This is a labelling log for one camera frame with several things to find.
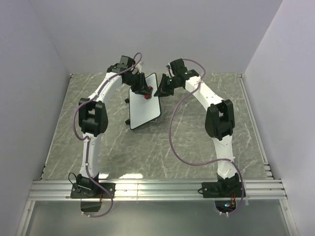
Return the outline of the red and black eraser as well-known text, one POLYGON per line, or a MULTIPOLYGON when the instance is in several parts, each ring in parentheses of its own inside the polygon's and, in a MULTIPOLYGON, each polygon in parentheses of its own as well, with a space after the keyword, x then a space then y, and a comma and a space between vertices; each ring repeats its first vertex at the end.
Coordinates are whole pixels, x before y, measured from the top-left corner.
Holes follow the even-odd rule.
POLYGON ((151 86, 148 87, 147 93, 144 95, 145 99, 151 99, 153 88, 151 86))

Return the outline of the small black-framed whiteboard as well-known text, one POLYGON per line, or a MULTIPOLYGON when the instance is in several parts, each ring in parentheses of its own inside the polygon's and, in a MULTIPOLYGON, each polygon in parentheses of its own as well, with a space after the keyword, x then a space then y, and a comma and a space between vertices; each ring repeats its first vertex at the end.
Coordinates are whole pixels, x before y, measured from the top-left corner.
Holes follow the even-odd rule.
POLYGON ((161 105, 158 96, 154 96, 158 89, 157 74, 152 73, 146 77, 149 87, 152 87, 152 96, 146 99, 144 95, 134 93, 131 88, 128 91, 129 99, 129 119, 127 124, 134 130, 161 116, 161 105))

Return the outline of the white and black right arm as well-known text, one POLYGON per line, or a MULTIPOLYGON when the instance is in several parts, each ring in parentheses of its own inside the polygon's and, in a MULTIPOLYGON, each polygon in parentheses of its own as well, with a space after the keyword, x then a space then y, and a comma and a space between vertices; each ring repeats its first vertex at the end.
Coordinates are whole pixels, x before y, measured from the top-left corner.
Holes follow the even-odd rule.
POLYGON ((163 74, 155 92, 157 97, 174 94, 176 88, 188 91, 206 110, 205 130, 212 138, 216 159, 217 182, 205 183, 201 192, 213 198, 229 197, 241 190, 241 175, 234 163, 232 135, 235 127, 234 107, 231 100, 224 100, 213 92, 203 81, 204 76, 185 66, 185 59, 177 59, 167 65, 168 73, 163 74))

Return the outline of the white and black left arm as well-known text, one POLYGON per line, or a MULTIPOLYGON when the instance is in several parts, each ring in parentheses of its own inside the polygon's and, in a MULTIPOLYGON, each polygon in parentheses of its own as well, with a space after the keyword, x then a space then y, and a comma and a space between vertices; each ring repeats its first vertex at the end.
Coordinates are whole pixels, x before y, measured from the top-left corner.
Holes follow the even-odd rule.
POLYGON ((142 100, 153 102, 153 86, 149 86, 141 71, 140 60, 121 56, 118 63, 107 69, 102 83, 87 98, 81 98, 73 115, 73 129, 81 128, 82 135, 75 132, 78 140, 83 141, 83 161, 76 178, 78 189, 89 198, 98 195, 101 186, 98 177, 99 146, 102 135, 108 127, 106 103, 123 84, 130 87, 133 94, 142 100))

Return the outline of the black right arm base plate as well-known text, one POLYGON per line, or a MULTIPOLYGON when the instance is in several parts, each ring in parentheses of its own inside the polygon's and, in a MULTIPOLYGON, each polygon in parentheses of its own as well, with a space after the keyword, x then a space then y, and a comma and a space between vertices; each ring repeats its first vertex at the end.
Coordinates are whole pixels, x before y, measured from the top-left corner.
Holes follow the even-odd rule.
POLYGON ((203 198, 236 198, 245 197, 241 183, 225 184, 223 182, 203 182, 201 188, 197 191, 203 198))

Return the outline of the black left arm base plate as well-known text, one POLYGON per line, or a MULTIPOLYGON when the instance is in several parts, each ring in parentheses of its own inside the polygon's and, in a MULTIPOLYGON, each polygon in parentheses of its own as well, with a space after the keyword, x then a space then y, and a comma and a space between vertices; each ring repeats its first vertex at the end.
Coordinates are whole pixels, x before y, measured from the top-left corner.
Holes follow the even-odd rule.
POLYGON ((93 189, 87 189, 84 187, 79 187, 77 183, 74 183, 72 186, 72 190, 70 193, 70 198, 71 199, 96 199, 96 198, 101 198, 101 199, 109 199, 111 197, 114 197, 115 194, 115 183, 101 183, 100 184, 104 189, 106 189, 109 194, 107 194, 103 189, 100 187, 93 185, 93 189))

